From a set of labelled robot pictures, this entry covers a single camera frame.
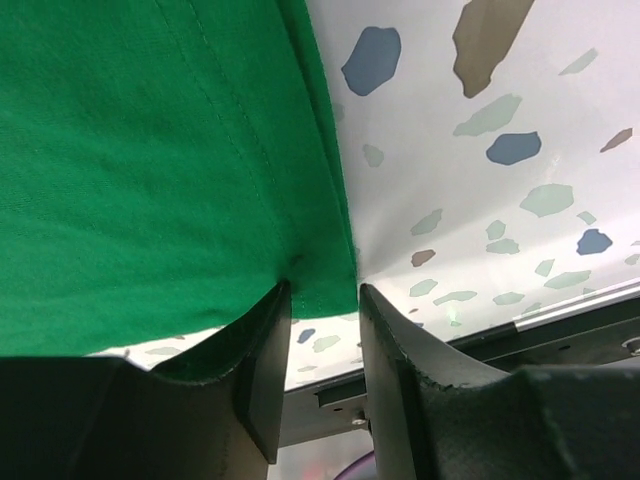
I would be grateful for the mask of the green t-shirt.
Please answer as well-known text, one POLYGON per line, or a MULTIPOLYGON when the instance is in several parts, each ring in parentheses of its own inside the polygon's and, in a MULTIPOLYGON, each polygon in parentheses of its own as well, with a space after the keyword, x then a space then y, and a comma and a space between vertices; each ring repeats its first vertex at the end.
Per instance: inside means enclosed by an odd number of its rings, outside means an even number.
POLYGON ((1 352, 229 324, 278 282, 357 307, 332 106, 302 1, 1 5, 1 352))

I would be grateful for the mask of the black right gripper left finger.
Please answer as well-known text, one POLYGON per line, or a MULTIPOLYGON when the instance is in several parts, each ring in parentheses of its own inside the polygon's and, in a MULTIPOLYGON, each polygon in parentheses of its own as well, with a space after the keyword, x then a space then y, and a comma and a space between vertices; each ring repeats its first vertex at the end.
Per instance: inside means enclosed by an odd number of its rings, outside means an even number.
POLYGON ((196 346, 1 362, 5 479, 263 479, 277 459, 291 330, 282 282, 196 346))

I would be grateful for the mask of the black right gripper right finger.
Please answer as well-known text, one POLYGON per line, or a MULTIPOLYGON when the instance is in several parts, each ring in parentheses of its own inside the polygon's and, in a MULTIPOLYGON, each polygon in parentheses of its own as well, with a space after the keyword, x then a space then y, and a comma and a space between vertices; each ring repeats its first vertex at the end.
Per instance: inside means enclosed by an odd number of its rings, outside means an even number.
POLYGON ((360 288, 360 331, 383 479, 635 479, 639 371, 533 366, 507 373, 360 288))

